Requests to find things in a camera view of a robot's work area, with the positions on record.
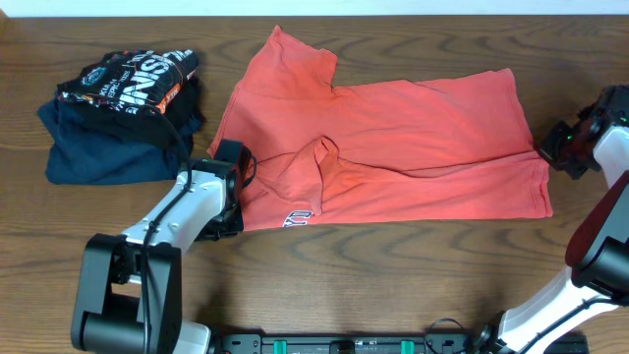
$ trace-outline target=wood grain surface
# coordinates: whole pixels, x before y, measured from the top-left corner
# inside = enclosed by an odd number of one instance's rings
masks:
[[[172,186],[48,183],[52,139],[36,110],[55,85],[105,52],[195,49],[202,155],[275,24],[337,53],[336,85],[511,68],[536,139],[603,86],[629,80],[626,17],[12,19],[0,37],[0,352],[74,352],[86,241],[136,222]],[[184,261],[184,314],[268,333],[414,332],[443,317],[479,327],[563,267],[567,241],[605,189],[601,174],[551,172],[548,219],[307,226],[196,244]],[[594,353],[629,352],[628,315],[583,325]]]

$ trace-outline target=stack of folded clothes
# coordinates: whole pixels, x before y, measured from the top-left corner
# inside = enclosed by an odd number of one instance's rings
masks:
[[[198,65],[191,50],[113,52],[59,85],[37,112],[54,139],[48,180],[111,185],[175,178],[182,152],[164,117],[190,154],[202,123]]]

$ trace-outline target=red cloth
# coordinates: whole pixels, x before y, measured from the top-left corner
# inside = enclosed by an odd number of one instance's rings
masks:
[[[246,230],[552,215],[510,70],[333,87],[336,62],[276,27],[236,85],[208,151],[257,157]]]

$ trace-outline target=shirt sleeve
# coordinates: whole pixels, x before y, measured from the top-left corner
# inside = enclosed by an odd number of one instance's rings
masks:
[[[276,26],[240,88],[278,98],[331,97],[336,63],[334,53],[305,45]]]

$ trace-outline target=robotic arm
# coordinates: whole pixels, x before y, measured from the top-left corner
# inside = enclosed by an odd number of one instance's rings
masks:
[[[241,143],[221,142],[214,159],[195,163],[190,190],[165,214],[149,240],[143,284],[152,332],[147,352],[543,353],[587,319],[629,304],[629,122],[624,109],[629,111],[629,88],[605,88],[599,100],[581,112],[576,126],[562,122],[543,142],[541,155],[551,166],[575,179],[588,168],[602,169],[610,190],[575,232],[566,252],[567,267],[529,301],[500,314],[473,343],[466,333],[351,338],[239,334],[221,339],[202,324],[184,321],[183,255],[197,240],[218,240],[243,230],[239,198],[251,181],[245,175],[252,156]],[[88,241],[71,329],[75,348],[102,354],[145,352],[143,299],[117,294],[112,284],[142,283],[146,231],[187,181],[187,173],[181,173],[170,193],[121,235],[96,234]],[[545,352],[567,353],[552,346]]]

